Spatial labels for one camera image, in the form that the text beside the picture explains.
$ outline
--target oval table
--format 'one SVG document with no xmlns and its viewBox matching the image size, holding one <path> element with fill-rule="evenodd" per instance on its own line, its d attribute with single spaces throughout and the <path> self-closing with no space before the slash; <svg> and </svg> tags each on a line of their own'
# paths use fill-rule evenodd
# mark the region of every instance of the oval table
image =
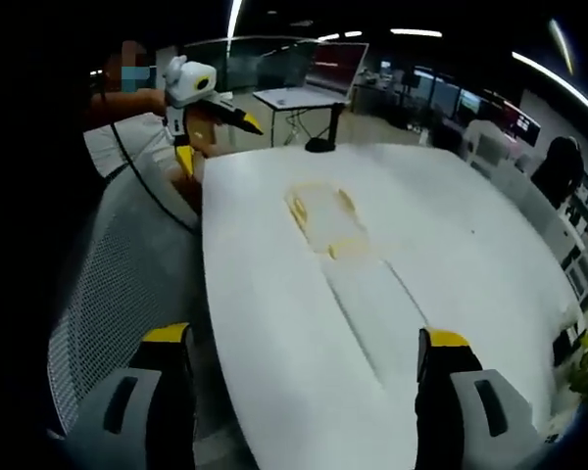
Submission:
<svg viewBox="0 0 588 470">
<path fill-rule="evenodd" d="M 377 260 L 312 252 L 284 201 L 310 181 L 348 193 Z M 208 160 L 203 190 L 220 364 L 260 468 L 413 468 L 425 323 L 465 336 L 531 403 L 534 425 L 549 419 L 552 342 L 567 310 L 583 322 L 579 306 L 540 236 L 453 154 L 252 151 Z"/>
</svg>

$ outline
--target monitor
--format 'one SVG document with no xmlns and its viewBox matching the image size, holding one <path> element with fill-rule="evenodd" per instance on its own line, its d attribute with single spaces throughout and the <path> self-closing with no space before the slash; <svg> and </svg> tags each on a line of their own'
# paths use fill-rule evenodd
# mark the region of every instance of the monitor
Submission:
<svg viewBox="0 0 588 470">
<path fill-rule="evenodd" d="M 305 84 L 348 97 L 367 49 L 367 44 L 360 43 L 319 44 Z"/>
</svg>

